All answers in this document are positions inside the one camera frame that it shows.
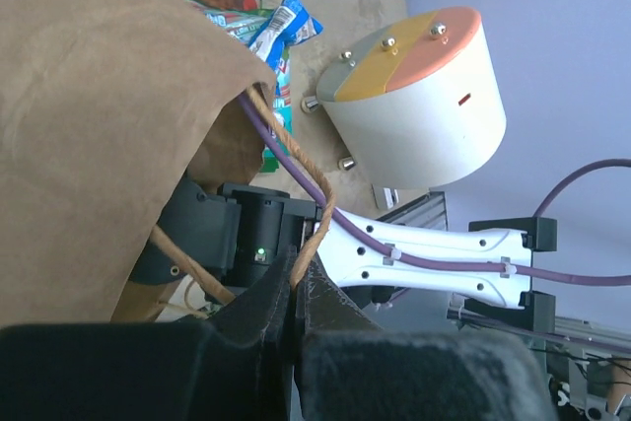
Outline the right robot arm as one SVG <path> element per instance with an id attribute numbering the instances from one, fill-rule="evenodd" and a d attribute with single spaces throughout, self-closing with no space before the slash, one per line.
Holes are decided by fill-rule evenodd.
<path id="1" fill-rule="evenodd" d="M 321 214 L 315 202 L 285 191 L 225 183 L 212 194 L 183 177 L 158 224 L 220 282 L 248 288 L 277 256 L 306 243 Z M 482 223 L 474 232 L 454 233 L 343 216 L 359 233 L 331 222 L 316 251 L 335 285 L 454 293 L 475 314 L 525 330 L 554 330 L 555 298 L 532 290 L 517 270 L 530 268 L 539 250 L 533 233 L 553 235 L 555 223 L 520 219 L 515 228 Z"/>

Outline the teal Fox's candy bag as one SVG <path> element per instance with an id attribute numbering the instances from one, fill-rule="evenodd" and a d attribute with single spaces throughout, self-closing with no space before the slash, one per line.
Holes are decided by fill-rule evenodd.
<path id="1" fill-rule="evenodd" d="M 248 44 L 254 34 L 272 16 L 273 9 L 257 9 L 250 11 L 231 11 L 210 8 L 199 2 L 187 0 L 196 10 L 213 22 L 216 26 L 224 29 L 226 33 L 243 44 Z M 290 73 L 290 50 L 285 47 L 276 69 L 277 86 L 275 90 L 274 114 L 281 124 L 292 131 L 291 112 L 291 73 Z"/>

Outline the brown paper bag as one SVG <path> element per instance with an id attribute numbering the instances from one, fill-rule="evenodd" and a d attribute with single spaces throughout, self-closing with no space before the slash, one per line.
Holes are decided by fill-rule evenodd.
<path id="1" fill-rule="evenodd" d="M 275 75 L 184 0 L 1 0 L 1 322 L 154 319 L 130 273 L 185 172 L 249 182 Z"/>

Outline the light blue white snack packet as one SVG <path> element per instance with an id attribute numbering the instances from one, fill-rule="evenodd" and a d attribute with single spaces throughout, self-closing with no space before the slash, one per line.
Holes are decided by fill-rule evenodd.
<path id="1" fill-rule="evenodd" d="M 282 0 L 249 40 L 247 47 L 276 71 L 286 48 L 299 45 L 322 31 L 322 24 L 309 13 L 302 0 Z"/>

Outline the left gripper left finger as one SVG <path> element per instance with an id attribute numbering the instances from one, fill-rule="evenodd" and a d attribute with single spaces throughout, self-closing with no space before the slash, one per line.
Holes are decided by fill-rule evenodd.
<path id="1" fill-rule="evenodd" d="M 4 328 L 2 418 L 288 419 L 295 258 L 205 320 Z"/>

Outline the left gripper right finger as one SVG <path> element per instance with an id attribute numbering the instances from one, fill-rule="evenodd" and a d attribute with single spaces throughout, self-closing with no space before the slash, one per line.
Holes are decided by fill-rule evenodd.
<path id="1" fill-rule="evenodd" d="M 540 367 L 490 330 L 392 332 L 369 320 L 314 259 L 298 289 L 297 364 L 307 420 L 554 420 Z"/>

